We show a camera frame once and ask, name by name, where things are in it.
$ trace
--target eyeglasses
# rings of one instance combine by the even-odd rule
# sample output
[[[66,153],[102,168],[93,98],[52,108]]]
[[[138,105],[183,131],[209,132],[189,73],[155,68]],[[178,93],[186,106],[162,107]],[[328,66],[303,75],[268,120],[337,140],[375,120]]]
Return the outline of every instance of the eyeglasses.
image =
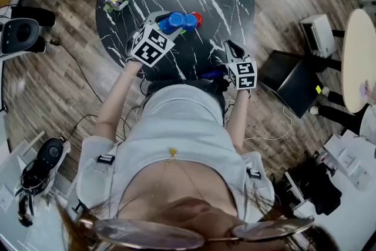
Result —
[[[314,219],[286,219],[240,225],[231,230],[233,237],[205,239],[187,229],[139,220],[80,219],[86,228],[96,232],[100,239],[115,246],[133,249],[190,250],[211,242],[259,242],[281,239],[303,232],[314,224]]]

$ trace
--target hardwood floor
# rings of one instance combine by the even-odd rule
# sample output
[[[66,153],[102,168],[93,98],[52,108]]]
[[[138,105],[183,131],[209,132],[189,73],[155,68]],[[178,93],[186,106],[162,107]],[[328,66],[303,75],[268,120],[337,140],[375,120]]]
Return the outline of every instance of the hardwood floor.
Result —
[[[355,8],[353,0],[255,0],[256,17],[254,41],[249,48],[254,52],[258,66],[273,49],[302,53],[304,38],[298,22],[313,14],[328,14],[335,29],[344,29],[350,12]],[[94,90],[102,100],[115,82],[120,67],[103,48],[96,33],[96,0],[25,0],[24,5],[39,6],[56,12],[56,26],[45,32],[46,40],[60,40],[77,58]],[[338,40],[341,49],[342,41]],[[340,75],[333,70],[321,74],[323,83],[340,92]],[[140,104],[143,96],[135,82],[123,111]],[[46,137],[68,137],[76,122],[86,114],[96,114],[100,102],[96,99],[80,74],[75,61],[61,47],[47,45],[46,53],[27,54],[5,63],[4,101],[8,104],[9,143],[15,148],[23,139],[31,140],[41,130]],[[230,90],[226,98],[234,99]],[[289,167],[304,157],[304,151],[314,153],[326,140],[342,128],[321,117],[305,114],[297,119],[286,110],[293,120],[290,133],[277,141],[247,140],[248,150],[261,153],[268,174],[280,177]],[[128,123],[136,122],[131,113]],[[75,177],[82,140],[93,133],[95,118],[82,121],[70,138],[72,151],[65,159],[61,172],[68,179]],[[118,135],[123,137],[123,124]],[[284,135],[290,121],[282,114],[277,100],[258,87],[250,99],[247,137],[277,138]]]

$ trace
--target shoe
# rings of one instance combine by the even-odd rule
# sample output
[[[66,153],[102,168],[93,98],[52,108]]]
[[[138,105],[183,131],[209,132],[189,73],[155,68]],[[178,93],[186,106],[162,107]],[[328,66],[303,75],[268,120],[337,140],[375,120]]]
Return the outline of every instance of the shoe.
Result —
[[[325,87],[323,87],[323,90],[321,90],[321,92],[322,92],[323,95],[328,97],[330,90],[329,90],[328,87],[325,86]]]
[[[312,106],[310,109],[310,113],[312,115],[318,115],[318,107],[317,106]]]

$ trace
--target gold necklace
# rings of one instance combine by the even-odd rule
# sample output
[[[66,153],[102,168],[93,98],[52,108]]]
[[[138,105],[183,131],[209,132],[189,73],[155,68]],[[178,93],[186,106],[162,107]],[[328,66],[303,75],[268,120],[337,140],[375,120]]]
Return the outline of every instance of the gold necklace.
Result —
[[[169,149],[169,152],[170,152],[170,154],[171,154],[171,159],[169,159],[167,162],[164,163],[164,168],[163,168],[163,171],[162,171],[162,175],[161,175],[161,177],[160,177],[160,179],[159,179],[159,181],[158,181],[158,183],[157,183],[157,185],[156,185],[156,187],[155,187],[155,189],[154,189],[154,192],[153,192],[152,196],[150,197],[150,204],[151,204],[151,202],[152,202],[152,199],[154,198],[155,193],[158,191],[158,188],[159,188],[160,183],[161,183],[161,181],[162,181],[162,179],[163,179],[163,176],[165,175],[165,171],[166,171],[167,166],[170,165],[172,162],[176,162],[176,164],[178,164],[178,165],[180,166],[180,168],[183,170],[183,172],[187,175],[189,181],[191,181],[193,187],[194,187],[194,188],[197,190],[197,192],[199,193],[200,197],[201,197],[204,201],[206,201],[205,198],[204,198],[204,196],[201,194],[201,192],[200,192],[199,189],[197,188],[197,186],[193,183],[192,178],[188,175],[188,173],[187,173],[187,171],[185,170],[185,168],[184,168],[184,167],[183,167],[183,166],[182,166],[182,165],[176,160],[175,155],[178,153],[178,150],[175,149],[175,148],[170,148],[170,149]],[[149,216],[149,212],[150,212],[150,210],[147,211],[146,219],[147,219],[147,217]]]

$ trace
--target red object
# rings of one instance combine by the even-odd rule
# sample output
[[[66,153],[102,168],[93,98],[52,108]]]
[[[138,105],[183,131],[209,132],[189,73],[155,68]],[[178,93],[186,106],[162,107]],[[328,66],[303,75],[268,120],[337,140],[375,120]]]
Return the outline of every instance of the red object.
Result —
[[[198,28],[202,25],[202,15],[200,13],[196,13],[196,12],[193,12],[191,13],[193,16],[195,16],[197,18],[197,21],[198,21]]]

